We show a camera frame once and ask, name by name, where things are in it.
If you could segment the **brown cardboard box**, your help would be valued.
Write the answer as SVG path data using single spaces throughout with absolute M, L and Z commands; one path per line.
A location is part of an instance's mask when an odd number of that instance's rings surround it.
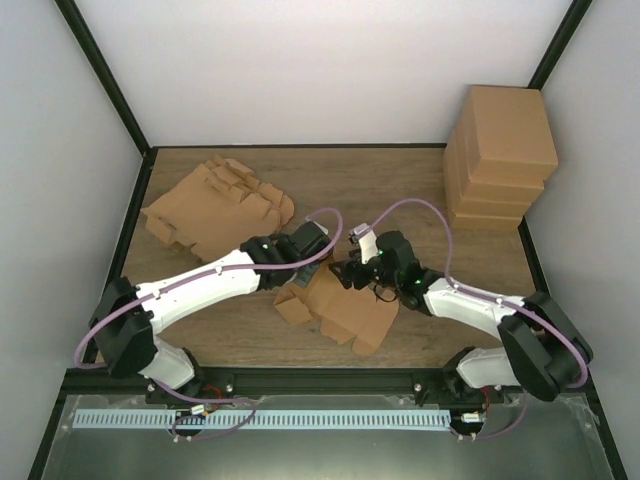
M 289 282 L 275 297 L 274 307 L 292 326 L 316 320 L 320 333 L 339 345 L 349 343 L 360 356 L 374 354 L 399 312 L 389 290 L 346 289 L 323 262 L 305 287 Z

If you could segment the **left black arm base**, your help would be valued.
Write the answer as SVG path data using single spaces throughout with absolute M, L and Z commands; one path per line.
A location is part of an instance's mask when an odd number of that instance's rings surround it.
M 230 406 L 237 402 L 207 382 L 204 369 L 188 349 L 162 350 L 153 361 L 146 394 L 148 404 Z

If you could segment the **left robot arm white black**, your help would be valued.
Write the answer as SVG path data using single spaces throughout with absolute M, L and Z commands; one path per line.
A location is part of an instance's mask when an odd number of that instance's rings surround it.
M 133 285 L 119 278 L 106 288 L 90 326 L 110 314 L 114 320 L 94 340 L 115 379 L 145 376 L 169 388 L 181 403 L 204 392 L 204 374 L 186 348 L 169 345 L 160 334 L 177 321 L 224 300 L 281 287 L 320 263 L 330 238 L 308 221 L 291 234 L 254 236 L 224 257 L 172 278 Z

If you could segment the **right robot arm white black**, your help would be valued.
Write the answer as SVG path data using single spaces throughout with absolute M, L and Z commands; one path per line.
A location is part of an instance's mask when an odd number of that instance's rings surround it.
M 447 279 L 422 266 L 398 231 L 353 231 L 351 241 L 355 248 L 348 259 L 329 266 L 345 288 L 388 289 L 410 310 L 463 323 L 500 341 L 498 348 L 473 348 L 456 361 L 444 378 L 451 400 L 468 402 L 481 387 L 518 386 L 550 402 L 586 382 L 593 350 L 549 294 L 504 296 Z

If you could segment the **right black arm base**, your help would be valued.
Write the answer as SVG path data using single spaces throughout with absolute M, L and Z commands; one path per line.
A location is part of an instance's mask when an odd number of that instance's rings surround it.
M 411 374 L 414 402 L 417 406 L 438 405 L 440 408 L 482 407 L 487 399 L 500 400 L 500 394 L 470 387 L 456 368 L 462 358 L 473 351 L 466 347 L 454 355 L 443 367 L 418 369 Z

